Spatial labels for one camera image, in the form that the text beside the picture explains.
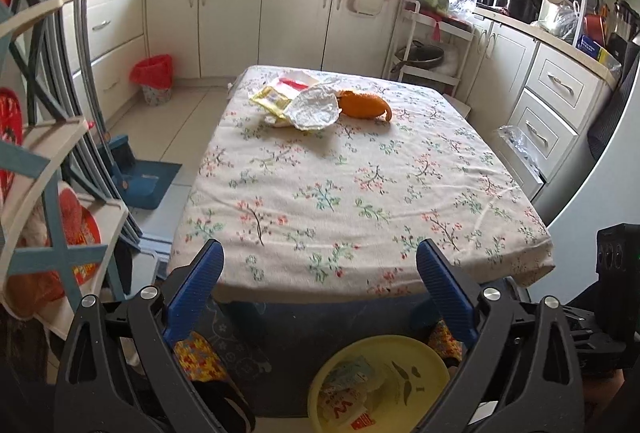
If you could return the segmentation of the floral tablecloth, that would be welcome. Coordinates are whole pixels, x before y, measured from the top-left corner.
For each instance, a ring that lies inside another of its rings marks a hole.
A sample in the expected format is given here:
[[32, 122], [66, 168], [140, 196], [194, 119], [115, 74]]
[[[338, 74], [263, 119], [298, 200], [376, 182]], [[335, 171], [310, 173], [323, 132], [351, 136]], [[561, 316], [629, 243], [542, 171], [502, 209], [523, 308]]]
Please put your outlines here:
[[218, 301], [311, 303], [419, 293], [416, 248], [432, 240], [474, 280], [530, 286], [552, 240], [516, 180], [433, 89], [316, 72], [335, 90], [381, 96], [392, 119], [341, 118], [302, 132], [270, 125], [253, 96], [283, 78], [237, 78], [202, 158], [169, 257], [224, 249]]

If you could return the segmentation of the white plastic wrapper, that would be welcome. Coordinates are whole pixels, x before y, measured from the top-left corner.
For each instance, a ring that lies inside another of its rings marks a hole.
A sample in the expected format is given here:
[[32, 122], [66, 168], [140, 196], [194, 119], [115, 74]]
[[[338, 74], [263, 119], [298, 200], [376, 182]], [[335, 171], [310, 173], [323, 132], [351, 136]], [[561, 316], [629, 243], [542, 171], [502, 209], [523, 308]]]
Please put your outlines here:
[[341, 114], [331, 86], [318, 84], [302, 90], [284, 109], [283, 116], [297, 130], [323, 130]]

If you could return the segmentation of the blue dustpan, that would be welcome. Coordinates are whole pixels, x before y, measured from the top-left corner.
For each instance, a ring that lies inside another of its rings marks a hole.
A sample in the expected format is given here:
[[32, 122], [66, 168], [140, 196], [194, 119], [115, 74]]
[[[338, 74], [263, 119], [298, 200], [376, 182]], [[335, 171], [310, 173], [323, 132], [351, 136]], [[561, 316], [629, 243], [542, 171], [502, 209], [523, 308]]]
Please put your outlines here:
[[112, 137], [107, 146], [111, 158], [102, 145], [98, 147], [99, 154], [122, 200], [129, 208], [158, 208], [181, 164], [137, 159], [127, 135]]

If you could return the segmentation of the white red plastic bag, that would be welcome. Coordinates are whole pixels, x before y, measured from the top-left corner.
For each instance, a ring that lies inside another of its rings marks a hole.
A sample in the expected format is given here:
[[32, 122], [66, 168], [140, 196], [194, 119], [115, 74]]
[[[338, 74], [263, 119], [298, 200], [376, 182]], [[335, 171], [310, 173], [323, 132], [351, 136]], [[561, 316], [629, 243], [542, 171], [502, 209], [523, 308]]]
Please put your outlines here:
[[372, 409], [374, 394], [384, 382], [384, 370], [366, 357], [341, 361], [321, 384], [319, 417], [331, 427], [351, 425]]

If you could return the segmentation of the right yellow floral slipper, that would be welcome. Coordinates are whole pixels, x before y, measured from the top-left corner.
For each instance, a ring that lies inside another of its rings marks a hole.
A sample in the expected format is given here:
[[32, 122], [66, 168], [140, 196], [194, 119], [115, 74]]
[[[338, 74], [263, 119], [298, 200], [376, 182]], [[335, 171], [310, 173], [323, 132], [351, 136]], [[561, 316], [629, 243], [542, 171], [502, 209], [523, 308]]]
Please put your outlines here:
[[454, 338], [444, 320], [437, 321], [427, 345], [447, 366], [457, 366], [462, 361], [462, 345]]

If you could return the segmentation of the white kitchen cabinets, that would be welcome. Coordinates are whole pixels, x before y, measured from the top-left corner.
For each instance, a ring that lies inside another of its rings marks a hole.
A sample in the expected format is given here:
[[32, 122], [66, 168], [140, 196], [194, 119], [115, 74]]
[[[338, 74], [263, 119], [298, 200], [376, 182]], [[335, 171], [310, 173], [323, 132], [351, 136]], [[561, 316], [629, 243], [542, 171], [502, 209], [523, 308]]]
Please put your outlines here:
[[138, 95], [131, 69], [171, 55], [174, 78], [217, 84], [254, 64], [382, 75], [399, 0], [87, 0], [89, 59], [104, 119]]

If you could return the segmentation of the clear yellow label wrapper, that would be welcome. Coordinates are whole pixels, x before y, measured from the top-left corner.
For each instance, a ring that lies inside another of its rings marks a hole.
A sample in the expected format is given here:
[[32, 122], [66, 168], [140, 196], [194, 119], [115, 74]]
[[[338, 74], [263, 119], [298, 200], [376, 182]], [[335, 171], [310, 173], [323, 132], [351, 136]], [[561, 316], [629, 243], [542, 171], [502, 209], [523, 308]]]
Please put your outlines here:
[[284, 114], [285, 109], [303, 90], [316, 84], [313, 78], [306, 76], [282, 75], [250, 96], [250, 102], [266, 110], [266, 124], [291, 127], [292, 123]]

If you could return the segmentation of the left yellow floral slipper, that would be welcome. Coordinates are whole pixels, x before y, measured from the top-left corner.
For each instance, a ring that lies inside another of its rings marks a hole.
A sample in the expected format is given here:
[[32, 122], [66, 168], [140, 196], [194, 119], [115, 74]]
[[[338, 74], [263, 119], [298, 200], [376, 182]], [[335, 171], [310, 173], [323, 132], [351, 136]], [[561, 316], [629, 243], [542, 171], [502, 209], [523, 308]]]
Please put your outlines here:
[[206, 408], [227, 432], [253, 432], [256, 418], [209, 341], [192, 331], [174, 354]]

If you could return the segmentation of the white blue shoe rack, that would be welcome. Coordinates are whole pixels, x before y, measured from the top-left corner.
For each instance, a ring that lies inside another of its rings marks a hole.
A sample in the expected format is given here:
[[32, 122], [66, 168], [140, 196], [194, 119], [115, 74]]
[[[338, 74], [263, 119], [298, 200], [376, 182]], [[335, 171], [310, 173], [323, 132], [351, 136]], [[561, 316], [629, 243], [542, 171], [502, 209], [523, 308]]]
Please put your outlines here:
[[64, 339], [83, 297], [104, 283], [124, 296], [114, 250], [129, 211], [68, 161], [89, 122], [39, 95], [51, 118], [25, 123], [20, 98], [1, 92], [1, 303]]

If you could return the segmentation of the white rolling cart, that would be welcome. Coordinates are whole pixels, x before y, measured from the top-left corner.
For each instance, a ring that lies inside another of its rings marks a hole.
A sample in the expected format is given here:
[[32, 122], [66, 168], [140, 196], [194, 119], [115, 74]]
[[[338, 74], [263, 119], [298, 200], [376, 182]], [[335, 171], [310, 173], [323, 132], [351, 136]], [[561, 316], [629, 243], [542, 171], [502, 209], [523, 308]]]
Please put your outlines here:
[[416, 0], [402, 0], [383, 76], [454, 96], [473, 38], [469, 23], [423, 12]]

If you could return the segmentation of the yellow floral slipper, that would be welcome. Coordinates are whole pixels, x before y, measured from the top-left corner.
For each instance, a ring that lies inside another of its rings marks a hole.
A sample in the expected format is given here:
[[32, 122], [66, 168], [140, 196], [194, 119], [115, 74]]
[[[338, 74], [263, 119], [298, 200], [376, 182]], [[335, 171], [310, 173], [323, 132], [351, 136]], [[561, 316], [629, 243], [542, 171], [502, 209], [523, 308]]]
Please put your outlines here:
[[462, 345], [454, 338], [444, 320], [437, 321], [427, 345], [447, 366], [457, 366], [462, 361]]
[[253, 432], [256, 418], [209, 341], [192, 331], [174, 354], [206, 408], [227, 432]]

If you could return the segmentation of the red lined trash bin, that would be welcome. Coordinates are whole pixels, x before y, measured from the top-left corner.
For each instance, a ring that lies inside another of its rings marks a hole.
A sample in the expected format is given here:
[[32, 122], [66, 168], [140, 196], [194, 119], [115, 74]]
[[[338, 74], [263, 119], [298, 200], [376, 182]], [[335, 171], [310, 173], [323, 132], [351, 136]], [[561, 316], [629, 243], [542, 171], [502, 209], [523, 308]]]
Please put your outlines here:
[[141, 88], [149, 106], [166, 104], [170, 101], [174, 81], [171, 55], [157, 55], [139, 61], [131, 69], [129, 80]]

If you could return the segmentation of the yellow trash basin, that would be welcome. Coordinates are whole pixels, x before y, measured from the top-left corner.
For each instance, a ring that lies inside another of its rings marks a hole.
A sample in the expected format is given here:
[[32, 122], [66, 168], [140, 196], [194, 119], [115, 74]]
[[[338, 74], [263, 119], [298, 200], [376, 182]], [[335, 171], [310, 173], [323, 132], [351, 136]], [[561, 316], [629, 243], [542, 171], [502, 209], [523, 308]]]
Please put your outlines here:
[[414, 432], [449, 382], [434, 349], [403, 335], [375, 335], [341, 349], [312, 381], [316, 432]]

